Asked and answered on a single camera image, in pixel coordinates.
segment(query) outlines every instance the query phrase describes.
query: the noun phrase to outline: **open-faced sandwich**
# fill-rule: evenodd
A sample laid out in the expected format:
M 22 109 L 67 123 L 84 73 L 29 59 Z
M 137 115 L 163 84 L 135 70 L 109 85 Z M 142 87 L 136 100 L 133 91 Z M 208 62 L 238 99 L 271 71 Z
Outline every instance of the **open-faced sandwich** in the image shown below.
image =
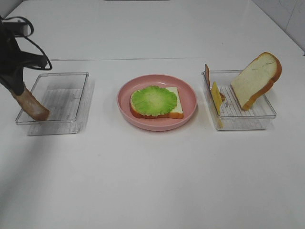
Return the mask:
M 130 111 L 137 118 L 183 118 L 177 87 L 150 85 L 130 96 Z

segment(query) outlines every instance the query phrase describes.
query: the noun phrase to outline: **white table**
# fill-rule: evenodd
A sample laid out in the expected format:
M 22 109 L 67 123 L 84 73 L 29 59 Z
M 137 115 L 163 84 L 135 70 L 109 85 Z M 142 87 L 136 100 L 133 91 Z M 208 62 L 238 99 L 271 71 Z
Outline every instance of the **white table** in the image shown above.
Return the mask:
M 304 54 L 251 0 L 29 0 L 9 16 L 17 15 L 56 60 Z
M 305 64 L 279 58 L 282 76 L 267 93 L 277 118 L 264 131 L 216 131 L 203 96 L 204 63 L 240 69 L 245 58 L 53 61 L 52 72 L 95 80 L 88 124 L 74 135 L 26 136 L 1 87 L 0 228 L 303 229 Z M 119 88 L 150 73 L 195 90 L 184 126 L 150 132 L 122 117 Z M 38 74 L 25 71 L 29 88 Z

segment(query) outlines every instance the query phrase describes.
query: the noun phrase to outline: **white wall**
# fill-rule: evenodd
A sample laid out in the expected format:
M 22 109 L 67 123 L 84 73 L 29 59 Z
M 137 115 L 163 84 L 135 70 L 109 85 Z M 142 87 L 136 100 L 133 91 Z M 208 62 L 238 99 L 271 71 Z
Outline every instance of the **white wall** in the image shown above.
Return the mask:
M 305 0 L 252 0 L 305 51 Z
M 6 17 L 22 0 L 0 0 L 0 15 Z

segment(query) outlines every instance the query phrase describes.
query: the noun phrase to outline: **clear plastic container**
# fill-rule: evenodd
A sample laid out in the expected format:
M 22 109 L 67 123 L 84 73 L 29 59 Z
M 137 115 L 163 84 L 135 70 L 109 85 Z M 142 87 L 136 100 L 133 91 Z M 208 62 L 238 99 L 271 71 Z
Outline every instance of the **clear plastic container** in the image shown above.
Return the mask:
M 203 92 L 207 100 L 214 126 L 217 130 L 264 130 L 276 112 L 265 95 L 260 96 L 248 111 L 243 111 L 230 85 L 242 70 L 209 71 L 211 85 L 216 81 L 225 100 L 220 107 L 220 115 L 216 110 L 210 87 L 206 79 L 206 71 L 202 72 Z
M 28 135 L 56 135 L 79 132 L 87 122 L 93 85 L 88 73 L 40 74 L 31 89 L 33 96 L 47 109 L 47 121 L 35 121 L 20 110 L 17 125 L 28 127 Z

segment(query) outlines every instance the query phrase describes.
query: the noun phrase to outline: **pink plate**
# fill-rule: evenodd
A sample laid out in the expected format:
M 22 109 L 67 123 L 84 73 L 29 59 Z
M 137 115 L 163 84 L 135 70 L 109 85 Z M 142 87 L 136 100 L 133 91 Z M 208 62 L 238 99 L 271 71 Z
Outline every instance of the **pink plate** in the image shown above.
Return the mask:
M 130 112 L 130 96 L 139 89 L 149 85 L 160 87 L 178 87 L 180 102 L 183 109 L 183 119 L 136 118 Z M 197 97 L 194 90 L 186 82 L 169 75 L 144 75 L 127 82 L 119 91 L 117 102 L 124 118 L 131 124 L 145 130 L 166 131 L 185 124 L 193 115 L 197 107 Z

